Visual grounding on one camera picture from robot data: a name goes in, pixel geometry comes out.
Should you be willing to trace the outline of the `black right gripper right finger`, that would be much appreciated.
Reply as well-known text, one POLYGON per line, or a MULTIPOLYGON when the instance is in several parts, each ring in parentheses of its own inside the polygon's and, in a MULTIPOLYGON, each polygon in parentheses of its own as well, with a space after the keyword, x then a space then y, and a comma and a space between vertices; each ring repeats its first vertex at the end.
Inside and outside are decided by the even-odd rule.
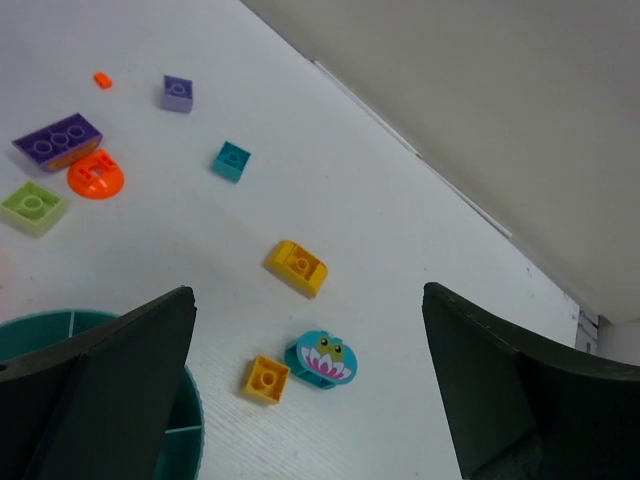
POLYGON ((465 479, 636 479, 639 369, 424 287, 429 350, 465 479))

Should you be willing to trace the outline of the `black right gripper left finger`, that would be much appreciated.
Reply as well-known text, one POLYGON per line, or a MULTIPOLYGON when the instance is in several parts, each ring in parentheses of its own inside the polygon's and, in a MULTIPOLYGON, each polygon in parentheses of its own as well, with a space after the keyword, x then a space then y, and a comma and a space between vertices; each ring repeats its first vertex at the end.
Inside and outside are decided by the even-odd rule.
POLYGON ((154 479, 195 319, 182 286, 1 360, 2 477, 154 479))

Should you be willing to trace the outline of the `lime green square lego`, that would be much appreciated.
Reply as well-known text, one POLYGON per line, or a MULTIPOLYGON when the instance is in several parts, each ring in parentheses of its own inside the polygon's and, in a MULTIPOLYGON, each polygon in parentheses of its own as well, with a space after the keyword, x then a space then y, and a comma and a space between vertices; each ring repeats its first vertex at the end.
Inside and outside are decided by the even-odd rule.
POLYGON ((67 201, 57 193, 27 181, 1 202, 1 216, 32 237, 46 234, 64 215, 67 201))

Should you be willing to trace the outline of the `orange round dome lego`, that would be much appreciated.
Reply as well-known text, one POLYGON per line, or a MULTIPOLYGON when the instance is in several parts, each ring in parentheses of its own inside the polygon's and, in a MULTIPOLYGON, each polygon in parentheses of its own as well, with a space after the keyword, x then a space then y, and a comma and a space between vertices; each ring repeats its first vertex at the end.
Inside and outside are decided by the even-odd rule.
POLYGON ((68 169, 67 184, 82 197, 105 200, 123 189, 125 175, 105 149, 98 149, 68 169))

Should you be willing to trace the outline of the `dark purple long lego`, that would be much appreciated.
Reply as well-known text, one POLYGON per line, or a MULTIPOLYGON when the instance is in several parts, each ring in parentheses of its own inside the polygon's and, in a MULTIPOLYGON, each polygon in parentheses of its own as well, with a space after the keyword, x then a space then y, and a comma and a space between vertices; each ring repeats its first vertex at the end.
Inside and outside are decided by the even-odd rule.
POLYGON ((12 145, 45 172, 63 170, 94 152, 103 134, 75 113, 12 141, 12 145))

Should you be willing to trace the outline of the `light purple square lego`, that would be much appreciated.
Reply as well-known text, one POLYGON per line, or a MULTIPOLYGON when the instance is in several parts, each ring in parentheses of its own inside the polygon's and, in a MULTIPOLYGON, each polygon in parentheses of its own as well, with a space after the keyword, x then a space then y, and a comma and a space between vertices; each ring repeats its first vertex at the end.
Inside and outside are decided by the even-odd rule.
POLYGON ((161 108, 188 114, 193 108, 193 82, 184 78, 165 75, 161 108))

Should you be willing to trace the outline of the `teal round divided container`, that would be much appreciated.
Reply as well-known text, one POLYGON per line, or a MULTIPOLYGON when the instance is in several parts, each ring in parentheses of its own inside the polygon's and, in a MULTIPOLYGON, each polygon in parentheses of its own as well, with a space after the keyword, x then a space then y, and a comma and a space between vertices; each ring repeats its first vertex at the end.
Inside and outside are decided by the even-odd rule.
MULTIPOLYGON (((31 353, 62 342, 117 317, 96 310, 54 310, 1 324, 1 360, 31 353)), ((204 447, 202 401, 189 369, 183 371, 153 478, 196 479, 204 447)))

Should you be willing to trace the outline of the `yellow square lego brick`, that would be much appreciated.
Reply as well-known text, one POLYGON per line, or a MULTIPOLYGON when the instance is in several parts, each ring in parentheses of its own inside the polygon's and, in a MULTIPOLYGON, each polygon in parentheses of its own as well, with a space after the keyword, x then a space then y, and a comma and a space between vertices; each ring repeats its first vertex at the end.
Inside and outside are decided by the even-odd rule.
POLYGON ((248 370, 242 392, 268 405, 279 404, 284 394, 290 368, 269 357, 257 355, 248 370))

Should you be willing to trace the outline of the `teal frog lotus lego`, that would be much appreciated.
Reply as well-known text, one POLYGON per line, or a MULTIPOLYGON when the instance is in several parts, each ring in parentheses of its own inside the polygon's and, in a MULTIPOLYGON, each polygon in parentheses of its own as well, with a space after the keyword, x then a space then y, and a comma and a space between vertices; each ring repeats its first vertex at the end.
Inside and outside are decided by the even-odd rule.
POLYGON ((348 384, 358 369, 354 351, 322 330, 307 331, 289 344, 284 361, 293 376, 323 390, 348 384))

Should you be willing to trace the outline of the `yellow curved lego brick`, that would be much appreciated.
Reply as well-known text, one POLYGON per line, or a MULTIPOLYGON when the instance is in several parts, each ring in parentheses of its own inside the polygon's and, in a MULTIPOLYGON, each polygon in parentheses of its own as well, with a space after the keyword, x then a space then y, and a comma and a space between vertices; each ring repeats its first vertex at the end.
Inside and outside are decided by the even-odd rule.
POLYGON ((307 298, 315 298, 328 276, 328 267, 291 240, 279 242, 267 255, 265 267, 307 298))

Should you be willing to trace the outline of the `teal square lego brick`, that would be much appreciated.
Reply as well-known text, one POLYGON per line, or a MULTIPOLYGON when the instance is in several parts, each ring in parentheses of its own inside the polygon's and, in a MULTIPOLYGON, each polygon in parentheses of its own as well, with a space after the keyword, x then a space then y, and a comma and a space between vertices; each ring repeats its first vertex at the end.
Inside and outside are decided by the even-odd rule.
POLYGON ((227 181, 238 183, 250 156, 250 152, 225 141, 213 161, 211 170, 227 181))

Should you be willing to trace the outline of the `tiny orange lego piece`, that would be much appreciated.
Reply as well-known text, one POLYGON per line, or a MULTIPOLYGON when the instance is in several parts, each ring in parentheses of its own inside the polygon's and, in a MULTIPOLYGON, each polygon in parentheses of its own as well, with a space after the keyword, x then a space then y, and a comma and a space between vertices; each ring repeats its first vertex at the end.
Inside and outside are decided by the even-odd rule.
POLYGON ((93 79, 96 85, 103 90, 110 89, 113 86, 113 81, 104 72, 96 72, 93 79))

